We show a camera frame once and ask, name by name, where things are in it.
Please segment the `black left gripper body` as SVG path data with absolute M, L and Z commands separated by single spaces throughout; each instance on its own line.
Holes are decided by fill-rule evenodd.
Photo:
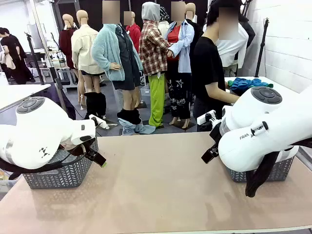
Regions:
M 85 149 L 85 157 L 86 158 L 95 158 L 97 156 L 97 151 L 95 151 L 92 148 L 92 145 L 90 145 L 89 143 L 85 143 L 84 144 L 84 149 Z

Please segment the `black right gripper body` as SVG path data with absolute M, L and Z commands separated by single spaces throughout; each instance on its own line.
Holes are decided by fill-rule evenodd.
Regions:
M 222 138 L 222 135 L 220 133 L 220 125 L 221 123 L 218 123 L 216 126 L 214 126 L 210 132 L 210 137 L 215 141 L 215 147 L 218 148 L 218 144 L 220 139 Z

